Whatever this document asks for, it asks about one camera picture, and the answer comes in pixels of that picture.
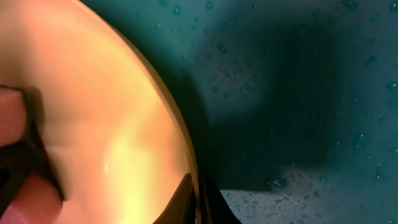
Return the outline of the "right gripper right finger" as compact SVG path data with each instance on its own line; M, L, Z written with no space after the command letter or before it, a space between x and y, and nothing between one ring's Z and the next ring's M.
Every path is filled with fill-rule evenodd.
M201 176L199 186L202 224L241 224L209 177Z

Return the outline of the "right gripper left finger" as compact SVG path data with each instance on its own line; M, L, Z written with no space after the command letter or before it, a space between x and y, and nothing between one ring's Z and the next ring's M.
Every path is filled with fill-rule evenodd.
M191 173L184 175L164 211L153 224L195 224L196 199Z

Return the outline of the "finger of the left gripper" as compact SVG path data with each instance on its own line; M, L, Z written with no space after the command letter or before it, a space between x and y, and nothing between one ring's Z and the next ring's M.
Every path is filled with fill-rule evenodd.
M65 198L51 168L37 126L29 121L21 140L1 147L1 213L6 211L22 184L33 172L49 181L62 200Z

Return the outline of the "pink sponge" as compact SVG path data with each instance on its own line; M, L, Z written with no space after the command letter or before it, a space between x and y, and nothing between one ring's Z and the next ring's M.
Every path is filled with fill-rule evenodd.
M1 86L1 147L22 139L27 123L32 121L25 93ZM22 184L11 204L1 213L1 224L53 224L63 200L52 184L35 172Z

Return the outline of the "yellow-green plate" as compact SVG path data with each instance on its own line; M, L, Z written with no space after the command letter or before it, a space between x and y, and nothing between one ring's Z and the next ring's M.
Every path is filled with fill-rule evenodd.
M80 1L1 2L1 83L25 88L65 194L59 223L153 223L192 142L158 73Z

